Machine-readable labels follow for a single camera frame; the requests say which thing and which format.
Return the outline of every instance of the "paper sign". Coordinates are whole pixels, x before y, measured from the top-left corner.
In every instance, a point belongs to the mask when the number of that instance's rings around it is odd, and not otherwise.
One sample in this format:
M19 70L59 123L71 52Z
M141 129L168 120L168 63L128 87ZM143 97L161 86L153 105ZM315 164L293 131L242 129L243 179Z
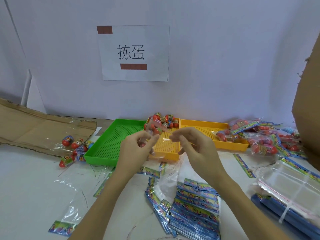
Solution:
M98 26L103 80L167 82L169 25Z

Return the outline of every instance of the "hand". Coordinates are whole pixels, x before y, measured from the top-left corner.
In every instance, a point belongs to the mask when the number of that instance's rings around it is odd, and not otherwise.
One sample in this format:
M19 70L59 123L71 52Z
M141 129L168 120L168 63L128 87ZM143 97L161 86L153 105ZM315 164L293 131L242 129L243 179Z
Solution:
M160 135L151 137L149 133L142 130L130 136L127 136L120 146L120 153L115 172L127 177L130 180L141 168L147 160L153 146L157 143ZM138 146L139 139L149 141L144 147Z
M220 180L229 177L221 163L212 139L196 128L185 127L178 129L169 138L173 142L179 141L181 143L182 150L179 154L186 152L192 168L213 188L218 186Z

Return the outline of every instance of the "cardboard box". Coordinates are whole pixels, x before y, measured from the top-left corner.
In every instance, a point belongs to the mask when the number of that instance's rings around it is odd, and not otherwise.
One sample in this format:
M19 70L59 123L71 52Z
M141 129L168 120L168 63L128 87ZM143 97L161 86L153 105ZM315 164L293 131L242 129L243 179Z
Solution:
M308 161L320 170L320 35L306 60L294 99L294 116Z
M97 129L96 121L48 115L0 98L0 144L64 157L73 151L62 146L68 135L86 141Z

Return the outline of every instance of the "white table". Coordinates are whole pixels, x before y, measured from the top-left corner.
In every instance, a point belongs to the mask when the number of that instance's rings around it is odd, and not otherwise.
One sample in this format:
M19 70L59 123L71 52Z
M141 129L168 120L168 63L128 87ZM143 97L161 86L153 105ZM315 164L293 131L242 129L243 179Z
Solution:
M255 179L248 178L232 153L219 154L228 174L246 192ZM270 159L240 155L248 167L271 162ZM298 162L316 172L306 161ZM56 157L0 145L0 239L66 239L48 233L48 230L55 220L60 220L74 190L54 181L68 176L76 179L73 185L81 186L89 208L95 201L93 194L98 187L94 187L101 179L102 171L102 167L94 168L80 162L66 170L60 169ZM137 174L130 180L114 208L104 239L160 240L169 236L164 233L145 197L148 178ZM248 239L225 202L222 202L220 230L223 240Z

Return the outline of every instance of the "orange tray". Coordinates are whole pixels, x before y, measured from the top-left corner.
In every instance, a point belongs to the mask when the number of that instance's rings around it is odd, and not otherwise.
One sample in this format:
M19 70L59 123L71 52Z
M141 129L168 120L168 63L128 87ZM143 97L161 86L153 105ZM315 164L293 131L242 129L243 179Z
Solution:
M172 128L169 129L170 131L174 132L179 128ZM169 132L162 132L161 137L159 138L157 144L154 148L154 156L149 156L150 158L164 158L171 161L178 161L179 155L178 152L180 151L180 142L172 142L171 140L166 140L170 136Z
M184 127L194 127L198 131L201 131L206 136L210 137L216 148L227 149L233 151L246 151L249 143L245 139L239 140L239 143L220 141L219 138L212 133L218 132L220 130L229 129L229 125L226 123L218 122L208 122L208 121L198 121L198 120L181 120L179 123L180 128Z

